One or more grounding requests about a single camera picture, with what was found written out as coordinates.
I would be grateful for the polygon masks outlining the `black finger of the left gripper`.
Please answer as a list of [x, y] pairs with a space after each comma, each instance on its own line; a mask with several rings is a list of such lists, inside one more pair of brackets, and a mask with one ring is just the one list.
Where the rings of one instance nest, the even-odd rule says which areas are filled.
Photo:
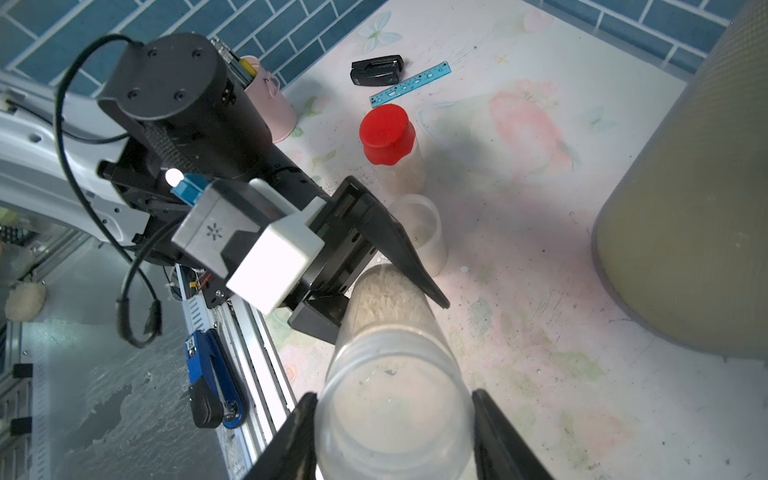
[[360, 233], [426, 296], [441, 308], [449, 308], [450, 301], [422, 265], [405, 229], [389, 207], [372, 205], [361, 221]]

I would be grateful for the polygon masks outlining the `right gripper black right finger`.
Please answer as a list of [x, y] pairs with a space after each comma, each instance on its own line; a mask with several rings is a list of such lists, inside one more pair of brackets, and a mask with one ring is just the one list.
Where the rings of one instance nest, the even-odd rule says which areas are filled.
[[552, 480], [490, 394], [472, 392], [474, 459], [480, 480]]

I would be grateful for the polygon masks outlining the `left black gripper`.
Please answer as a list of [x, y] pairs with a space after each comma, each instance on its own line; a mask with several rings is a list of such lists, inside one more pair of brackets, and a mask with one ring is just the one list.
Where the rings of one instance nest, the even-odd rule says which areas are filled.
[[297, 207], [311, 193], [327, 200], [310, 224], [325, 245], [280, 307], [291, 311], [294, 329], [334, 343], [347, 291], [376, 250], [359, 231], [369, 208], [381, 204], [372, 193], [353, 177], [326, 193], [273, 143], [242, 84], [197, 34], [128, 43], [97, 102], [130, 137], [118, 161], [99, 165], [99, 175], [132, 206], [172, 223], [171, 252], [228, 292], [224, 280], [172, 242], [190, 211], [171, 193], [178, 179], [188, 173], [209, 181], [262, 179]]

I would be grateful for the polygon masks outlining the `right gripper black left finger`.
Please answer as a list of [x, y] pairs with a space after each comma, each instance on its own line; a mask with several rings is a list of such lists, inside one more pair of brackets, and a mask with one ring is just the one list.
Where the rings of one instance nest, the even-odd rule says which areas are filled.
[[245, 480], [315, 480], [318, 478], [315, 452], [314, 414], [318, 396], [304, 394], [275, 434]]

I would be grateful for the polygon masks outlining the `clear rice jar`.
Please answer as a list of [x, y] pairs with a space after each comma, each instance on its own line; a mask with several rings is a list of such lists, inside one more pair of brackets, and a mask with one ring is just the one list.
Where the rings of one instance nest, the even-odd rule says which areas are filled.
[[446, 265], [448, 249], [436, 205], [423, 195], [408, 194], [395, 200], [389, 211], [405, 229], [429, 275], [438, 276]]

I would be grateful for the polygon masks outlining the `white lidded rice jar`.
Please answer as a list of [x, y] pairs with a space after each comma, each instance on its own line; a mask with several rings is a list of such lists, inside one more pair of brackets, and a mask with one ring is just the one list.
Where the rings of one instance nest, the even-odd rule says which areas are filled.
[[422, 291], [391, 264], [354, 285], [314, 415], [326, 479], [458, 479], [474, 408]]

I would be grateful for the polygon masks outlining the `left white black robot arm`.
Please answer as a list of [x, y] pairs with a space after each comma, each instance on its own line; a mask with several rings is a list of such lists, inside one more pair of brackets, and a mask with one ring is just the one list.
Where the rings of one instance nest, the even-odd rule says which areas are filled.
[[226, 296], [334, 343], [375, 254], [449, 300], [356, 178], [326, 193], [279, 143], [297, 117], [253, 57], [217, 39], [106, 35], [56, 89], [1, 78], [1, 201], [113, 245], [128, 264], [201, 269]]

